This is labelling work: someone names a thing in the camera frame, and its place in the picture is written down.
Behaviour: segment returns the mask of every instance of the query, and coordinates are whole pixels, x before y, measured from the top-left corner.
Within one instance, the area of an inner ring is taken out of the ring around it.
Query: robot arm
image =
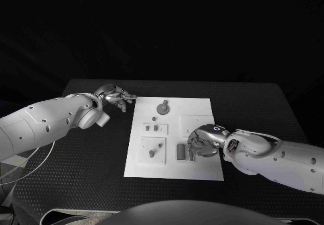
[[[93,94],[77,93],[28,105],[0,119],[0,161],[35,149],[66,136],[68,129],[86,129],[94,123],[102,127],[109,116],[102,103],[109,102],[125,112],[125,102],[135,95],[112,84]]]
[[[324,195],[324,149],[276,137],[207,124],[188,136],[188,150],[211,157],[222,148],[224,160],[247,175]]]

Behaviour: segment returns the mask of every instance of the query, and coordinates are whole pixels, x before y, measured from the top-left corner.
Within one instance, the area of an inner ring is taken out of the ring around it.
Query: screw hole
[[[312,164],[312,165],[315,164],[315,158],[310,159],[310,164]]]

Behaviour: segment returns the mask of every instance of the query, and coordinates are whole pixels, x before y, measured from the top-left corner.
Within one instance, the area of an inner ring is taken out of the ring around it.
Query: robotic hand
[[[188,151],[211,157],[222,148],[224,160],[247,175],[324,195],[324,149],[276,137],[217,125],[199,126],[186,139]]]
[[[109,102],[125,112],[125,101],[130,103],[135,98],[106,84],[93,94],[76,93],[37,102],[0,118],[0,161],[50,144],[71,128],[86,129],[94,123],[102,127],[109,120],[102,105]]]

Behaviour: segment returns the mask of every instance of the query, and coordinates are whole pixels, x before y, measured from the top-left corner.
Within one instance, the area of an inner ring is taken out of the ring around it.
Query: textured tabletop
[[[210,98],[215,124],[306,143],[277,85],[240,82],[71,80],[63,92],[89,92],[113,83],[140,97]],[[106,104],[103,127],[74,128],[53,148],[47,161],[14,189],[21,224],[37,224],[53,208],[120,211],[161,200],[202,200],[250,209],[274,218],[309,218],[324,224],[324,196],[297,191],[243,174],[221,160],[224,181],[123,177],[133,104],[125,113]],[[28,160],[24,174],[38,165],[50,146]]]

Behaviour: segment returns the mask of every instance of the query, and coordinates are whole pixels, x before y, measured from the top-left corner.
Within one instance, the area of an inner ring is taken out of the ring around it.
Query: table
[[[71,80],[63,97],[113,83],[142,97],[210,98],[215,124],[307,143],[276,84]],[[18,181],[12,205],[21,224],[37,224],[53,208],[122,211],[162,200],[201,200],[253,210],[273,218],[309,218],[324,224],[324,196],[247,176],[222,161],[224,181],[123,177],[133,104],[125,113],[104,105],[110,120],[103,127],[74,128],[55,144],[38,170]],[[24,174],[38,165],[50,146],[28,160]]]

